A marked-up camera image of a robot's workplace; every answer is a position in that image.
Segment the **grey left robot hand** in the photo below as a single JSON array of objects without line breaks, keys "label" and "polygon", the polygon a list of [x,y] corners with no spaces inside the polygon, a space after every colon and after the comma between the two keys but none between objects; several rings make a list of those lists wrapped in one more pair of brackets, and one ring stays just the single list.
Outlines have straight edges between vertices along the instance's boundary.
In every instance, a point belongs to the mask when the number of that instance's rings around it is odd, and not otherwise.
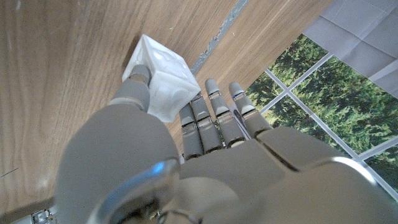
[{"label": "grey left robot hand", "polygon": [[292,128],[180,162],[148,114],[136,65],[71,138],[58,170],[59,223],[396,223],[397,205],[358,162]]}]

